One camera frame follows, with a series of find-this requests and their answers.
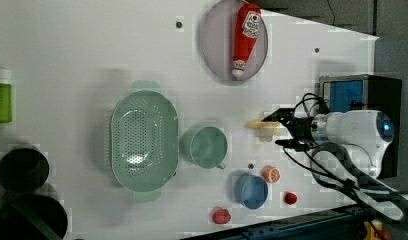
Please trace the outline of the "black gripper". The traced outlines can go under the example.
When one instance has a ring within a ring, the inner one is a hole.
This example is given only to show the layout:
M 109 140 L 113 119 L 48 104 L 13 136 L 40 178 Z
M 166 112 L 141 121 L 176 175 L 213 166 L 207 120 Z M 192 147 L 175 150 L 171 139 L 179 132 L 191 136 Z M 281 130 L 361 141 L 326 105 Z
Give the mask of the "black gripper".
M 276 140 L 275 143 L 279 146 L 294 151 L 308 151 L 310 146 L 316 144 L 312 137 L 313 117 L 296 117 L 293 108 L 279 108 L 264 117 L 263 122 L 287 124 L 292 139 Z

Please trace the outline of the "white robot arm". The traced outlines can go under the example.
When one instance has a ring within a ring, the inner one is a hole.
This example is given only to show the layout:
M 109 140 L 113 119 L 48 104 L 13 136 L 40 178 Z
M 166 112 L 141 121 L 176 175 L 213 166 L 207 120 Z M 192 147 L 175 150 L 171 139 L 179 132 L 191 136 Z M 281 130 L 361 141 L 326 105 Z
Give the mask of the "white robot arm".
M 380 175 L 384 154 L 395 135 L 391 118 L 377 110 L 319 113 L 298 118 L 293 108 L 279 108 L 263 122 L 279 122 L 287 128 L 292 138 L 277 142 L 286 148 L 305 151 L 332 143 L 364 153 L 366 158 L 352 157 L 351 160 L 373 178 Z

